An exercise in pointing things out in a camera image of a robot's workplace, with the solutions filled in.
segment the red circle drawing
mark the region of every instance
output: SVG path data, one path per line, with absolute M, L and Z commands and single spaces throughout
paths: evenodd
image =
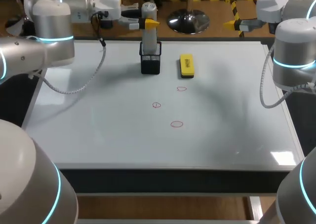
M 181 121 L 173 121 L 173 122 L 171 122 L 171 127 L 173 127 L 173 128 L 180 128 L 182 126 L 183 126 L 183 122 L 181 122 Z
M 177 91 L 178 91 L 178 92 L 183 92 L 183 91 L 185 91 L 185 90 L 187 90 L 186 87 L 177 87 Z
M 153 103 L 153 108 L 159 108 L 159 107 L 161 107 L 160 103 L 158 103 L 158 102 Z

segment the black mesh pencil holder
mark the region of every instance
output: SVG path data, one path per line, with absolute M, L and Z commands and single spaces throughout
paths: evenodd
M 156 54 L 144 54 L 143 42 L 140 42 L 139 47 L 140 65 L 142 74 L 144 75 L 158 75 L 160 73 L 160 56 L 161 56 L 161 42 L 157 41 Z

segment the whiteboard eraser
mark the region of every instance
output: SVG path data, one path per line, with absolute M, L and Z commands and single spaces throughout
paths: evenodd
M 193 64 L 192 54 L 180 55 L 180 70 L 181 70 L 181 77 L 183 78 L 194 77 L 194 64 Z

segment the chrome chair base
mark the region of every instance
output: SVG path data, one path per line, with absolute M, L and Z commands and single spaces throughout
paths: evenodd
M 188 12 L 179 9 L 171 13 L 167 24 L 172 30 L 183 34 L 197 34 L 205 31 L 209 26 L 208 16 L 200 10 Z

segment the white table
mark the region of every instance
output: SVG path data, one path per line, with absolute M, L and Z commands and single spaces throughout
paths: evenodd
M 100 49 L 97 41 L 77 41 L 74 63 L 45 77 L 64 90 L 80 87 Z M 289 171 L 303 159 L 286 104 L 260 104 L 266 46 L 163 42 L 159 75 L 140 73 L 138 52 L 139 42 L 108 42 L 104 66 L 84 93 L 38 86 L 23 127 L 60 169 Z M 182 53 L 194 56 L 193 79 L 179 77 Z M 264 91 L 267 103 L 281 95 L 270 73 Z

